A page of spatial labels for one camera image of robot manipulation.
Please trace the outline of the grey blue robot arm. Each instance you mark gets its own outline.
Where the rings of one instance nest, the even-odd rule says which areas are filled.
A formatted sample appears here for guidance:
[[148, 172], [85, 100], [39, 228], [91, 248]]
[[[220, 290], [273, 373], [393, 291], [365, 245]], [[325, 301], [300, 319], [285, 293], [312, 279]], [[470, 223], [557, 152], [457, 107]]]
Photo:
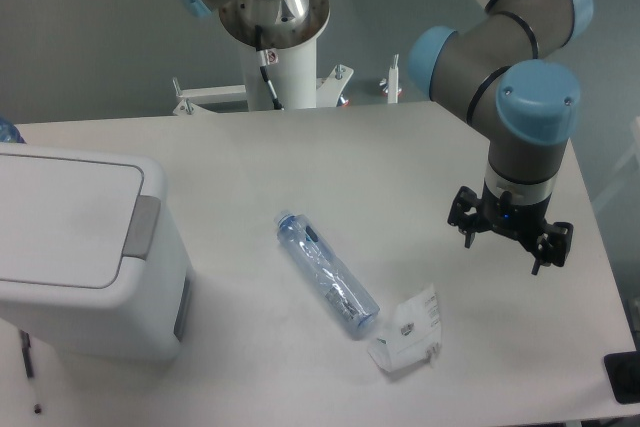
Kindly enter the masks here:
[[[180, 0], [194, 16], [217, 13], [239, 42], [252, 110], [333, 106], [316, 79], [316, 41], [328, 0]], [[580, 85], [548, 56], [588, 27], [593, 0], [476, 0], [486, 12], [468, 32], [436, 26], [415, 42], [412, 82], [489, 141], [483, 190], [463, 187], [448, 216], [467, 242], [487, 231], [519, 242], [536, 267], [563, 266], [573, 227], [545, 215], [566, 144], [573, 135]]]

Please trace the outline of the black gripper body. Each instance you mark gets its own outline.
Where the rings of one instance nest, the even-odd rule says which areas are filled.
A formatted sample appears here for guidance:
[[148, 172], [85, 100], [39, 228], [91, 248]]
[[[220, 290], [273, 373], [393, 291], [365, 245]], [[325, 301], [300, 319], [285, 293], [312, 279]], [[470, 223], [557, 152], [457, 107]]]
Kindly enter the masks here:
[[518, 241], [528, 252], [537, 250], [538, 240], [544, 233], [545, 215], [550, 198], [531, 205], [501, 204], [484, 185], [482, 198], [473, 215], [473, 227], [478, 233], [492, 231]]

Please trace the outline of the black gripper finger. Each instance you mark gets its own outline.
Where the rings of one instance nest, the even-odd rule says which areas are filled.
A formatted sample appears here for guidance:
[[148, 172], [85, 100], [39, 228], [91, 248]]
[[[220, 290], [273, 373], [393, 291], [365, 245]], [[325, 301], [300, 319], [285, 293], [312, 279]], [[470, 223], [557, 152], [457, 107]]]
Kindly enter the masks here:
[[574, 226], [570, 222], [546, 224], [533, 250], [531, 273], [537, 276], [541, 267], [564, 267], [571, 250]]
[[480, 231], [481, 199], [469, 187], [462, 186], [451, 205], [447, 222], [464, 236], [464, 247], [470, 248]]

